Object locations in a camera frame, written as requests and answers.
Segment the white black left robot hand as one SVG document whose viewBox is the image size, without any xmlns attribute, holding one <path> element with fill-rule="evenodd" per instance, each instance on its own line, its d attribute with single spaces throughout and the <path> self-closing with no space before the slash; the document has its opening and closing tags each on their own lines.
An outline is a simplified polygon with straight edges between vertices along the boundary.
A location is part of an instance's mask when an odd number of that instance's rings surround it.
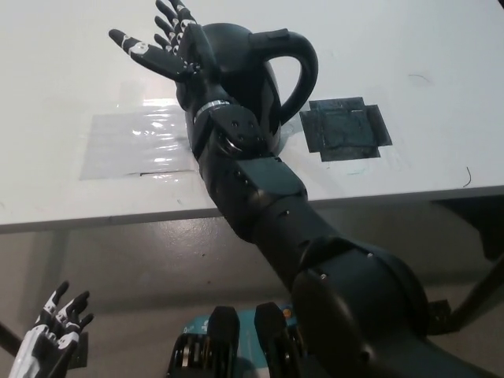
<svg viewBox="0 0 504 378">
<path fill-rule="evenodd" d="M 88 306 L 89 291 L 58 306 L 68 289 L 69 282 L 64 281 L 47 299 L 15 353 L 9 378 L 66 376 L 81 334 L 94 319 L 91 313 L 82 315 Z"/>
</svg>

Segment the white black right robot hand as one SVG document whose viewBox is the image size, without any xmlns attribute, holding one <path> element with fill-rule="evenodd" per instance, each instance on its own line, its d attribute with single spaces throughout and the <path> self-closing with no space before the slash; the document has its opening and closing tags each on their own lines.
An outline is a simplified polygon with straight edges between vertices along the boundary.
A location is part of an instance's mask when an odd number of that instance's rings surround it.
<svg viewBox="0 0 504 378">
<path fill-rule="evenodd" d="M 165 33 L 155 44 L 111 29 L 109 37 L 137 64 L 176 83 L 181 108 L 195 116 L 210 102 L 234 103 L 221 85 L 221 69 L 208 38 L 181 1 L 156 1 L 154 23 Z"/>
</svg>

